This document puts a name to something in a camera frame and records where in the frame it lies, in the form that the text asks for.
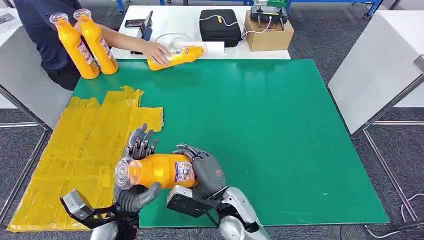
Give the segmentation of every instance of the yellow bottle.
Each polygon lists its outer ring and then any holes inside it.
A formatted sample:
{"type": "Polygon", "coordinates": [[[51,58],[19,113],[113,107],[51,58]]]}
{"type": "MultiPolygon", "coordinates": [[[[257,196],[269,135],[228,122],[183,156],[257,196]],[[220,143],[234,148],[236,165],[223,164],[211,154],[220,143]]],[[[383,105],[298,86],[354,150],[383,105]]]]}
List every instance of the yellow bottle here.
{"type": "Polygon", "coordinates": [[[73,13],[81,26],[81,34],[84,36],[95,59],[104,74],[114,74],[118,71],[118,63],[109,49],[108,44],[102,37],[102,29],[92,20],[92,13],[84,8],[73,13]]]}
{"type": "Polygon", "coordinates": [[[50,22],[57,28],[59,39],[78,69],[81,77],[94,79],[99,75],[99,66],[84,42],[81,34],[69,23],[68,15],[57,12],[50,16],[50,22]]]}
{"type": "Polygon", "coordinates": [[[169,68],[178,64],[191,63],[203,55],[203,48],[201,46],[186,46],[177,50],[169,51],[169,65],[158,65],[152,60],[147,59],[147,64],[150,70],[157,71],[169,68]]]}
{"type": "Polygon", "coordinates": [[[195,172],[187,157],[179,154],[155,153],[142,160],[125,157],[116,164],[115,183],[121,189],[134,185],[149,188],[154,182],[162,189],[175,185],[189,188],[196,184],[195,172]]]}

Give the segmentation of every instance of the cardboard box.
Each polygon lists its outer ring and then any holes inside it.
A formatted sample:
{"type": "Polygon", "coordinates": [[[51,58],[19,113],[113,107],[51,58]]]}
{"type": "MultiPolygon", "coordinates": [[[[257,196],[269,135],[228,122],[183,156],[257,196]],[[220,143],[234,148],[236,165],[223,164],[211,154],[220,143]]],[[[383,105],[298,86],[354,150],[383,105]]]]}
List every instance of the cardboard box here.
{"type": "MultiPolygon", "coordinates": [[[[262,32],[268,25],[268,22],[262,22],[260,28],[258,22],[251,21],[250,11],[246,12],[246,18],[244,21],[244,26],[247,31],[262,32]]],[[[247,34],[247,43],[249,45],[251,52],[257,51],[278,51],[278,50],[287,50],[292,40],[293,30],[292,25],[289,21],[284,24],[284,30],[281,27],[281,24],[273,24],[271,22],[270,28],[275,30],[266,30],[263,33],[249,32],[247,34]]]]}

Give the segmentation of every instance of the human hand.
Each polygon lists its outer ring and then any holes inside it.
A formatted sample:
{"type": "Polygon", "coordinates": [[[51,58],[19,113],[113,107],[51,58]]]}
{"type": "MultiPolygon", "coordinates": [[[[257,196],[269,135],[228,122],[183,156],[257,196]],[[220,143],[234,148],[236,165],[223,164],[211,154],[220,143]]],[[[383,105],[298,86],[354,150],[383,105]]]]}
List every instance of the human hand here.
{"type": "Polygon", "coordinates": [[[139,52],[143,53],[146,58],[152,60],[157,65],[167,66],[169,64],[169,60],[167,59],[169,52],[167,48],[160,43],[143,40],[139,52]]]}

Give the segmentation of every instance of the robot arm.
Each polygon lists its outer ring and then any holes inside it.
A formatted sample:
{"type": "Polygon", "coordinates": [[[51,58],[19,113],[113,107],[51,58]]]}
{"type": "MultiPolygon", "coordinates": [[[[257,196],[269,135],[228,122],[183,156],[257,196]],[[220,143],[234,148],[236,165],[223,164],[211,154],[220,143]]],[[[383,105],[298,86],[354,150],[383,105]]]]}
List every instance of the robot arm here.
{"type": "MultiPolygon", "coordinates": [[[[139,160],[155,153],[157,139],[149,146],[152,131],[145,134],[146,128],[144,124],[131,134],[123,159],[139,160]]],[[[208,215],[226,240],[271,239],[243,192],[227,186],[225,174],[213,155],[187,144],[178,144],[173,153],[190,160],[198,184],[192,188],[176,185],[168,195],[167,208],[195,218],[208,215]],[[211,209],[216,210],[219,223],[209,214],[211,209]]],[[[91,240],[129,240],[137,234],[138,212],[157,197],[160,189],[158,182],[150,188],[134,185],[123,190],[115,186],[115,203],[106,208],[91,208],[76,190],[60,201],[69,216],[93,229],[91,240]]]]}
{"type": "Polygon", "coordinates": [[[222,204],[228,205],[220,211],[219,231],[226,240],[270,240],[270,236],[259,223],[256,212],[244,193],[229,187],[222,195],[222,204]]]}
{"type": "Polygon", "coordinates": [[[191,161],[198,185],[192,189],[175,186],[168,195],[167,208],[195,218],[207,214],[226,240],[271,239],[244,193],[227,186],[224,172],[213,155],[187,144],[178,144],[173,153],[183,154],[191,161]],[[212,208],[219,223],[208,213],[212,208]]]}

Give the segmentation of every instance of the black case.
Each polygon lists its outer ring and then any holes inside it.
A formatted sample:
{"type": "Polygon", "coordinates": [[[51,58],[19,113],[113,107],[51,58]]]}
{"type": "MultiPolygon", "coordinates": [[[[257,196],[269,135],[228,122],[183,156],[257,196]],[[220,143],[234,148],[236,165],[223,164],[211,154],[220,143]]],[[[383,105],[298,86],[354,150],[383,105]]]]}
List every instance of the black case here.
{"type": "MultiPolygon", "coordinates": [[[[200,13],[199,19],[207,19],[210,16],[219,15],[225,19],[226,24],[230,25],[237,22],[236,14],[231,9],[209,9],[200,13]]],[[[226,26],[224,20],[221,23],[218,17],[214,16],[208,20],[199,20],[201,39],[204,42],[225,42],[226,48],[237,46],[242,39],[240,26],[237,22],[232,26],[226,26]]]]}

